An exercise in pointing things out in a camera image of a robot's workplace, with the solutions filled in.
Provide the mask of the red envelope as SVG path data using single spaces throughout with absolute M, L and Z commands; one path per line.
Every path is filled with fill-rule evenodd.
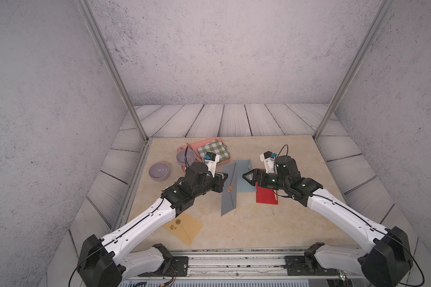
M 278 205 L 278 197 L 274 190 L 269 188 L 271 183 L 268 180 L 266 171 L 259 169 L 256 175 L 256 202 Z

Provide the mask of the grey envelope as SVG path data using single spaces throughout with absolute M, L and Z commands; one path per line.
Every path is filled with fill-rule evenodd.
M 221 194 L 221 216 L 224 216 L 237 208 L 237 164 L 224 166 L 222 171 L 228 174 Z

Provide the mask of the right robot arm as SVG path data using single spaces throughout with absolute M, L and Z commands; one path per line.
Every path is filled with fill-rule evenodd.
M 396 287 L 414 265 L 407 234 L 398 227 L 386 228 L 333 196 L 322 184 L 301 176 L 288 155 L 261 156 L 264 169 L 243 174 L 250 185 L 283 190 L 306 208 L 324 216 L 348 234 L 358 248 L 313 244 L 304 252 L 304 268 L 311 274 L 334 269 L 364 276 L 376 287 Z

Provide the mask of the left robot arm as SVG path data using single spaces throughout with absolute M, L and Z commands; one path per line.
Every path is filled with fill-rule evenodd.
M 221 193 L 228 174 L 215 171 L 215 163 L 195 162 L 184 177 L 166 188 L 151 207 L 101 238 L 88 237 L 82 245 L 75 271 L 87 287 L 117 287 L 139 275 L 172 275 L 172 255 L 162 244 L 134 252 L 155 230 L 189 209 L 209 191 Z

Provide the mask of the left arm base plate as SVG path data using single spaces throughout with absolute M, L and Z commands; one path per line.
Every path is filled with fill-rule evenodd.
M 153 245 L 153 247 L 156 248 L 162 254 L 164 261 L 156 271 L 143 273 L 139 275 L 139 277 L 146 277 L 146 276 L 186 277 L 187 276 L 189 257 L 175 257 L 161 243 L 155 244 Z

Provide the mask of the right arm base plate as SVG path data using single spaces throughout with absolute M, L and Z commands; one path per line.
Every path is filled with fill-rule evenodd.
M 324 269 L 317 261 L 315 254 L 324 243 L 317 242 L 308 248 L 303 255 L 290 255 L 285 257 L 286 264 L 283 268 L 287 270 L 288 276 L 337 276 L 336 269 Z

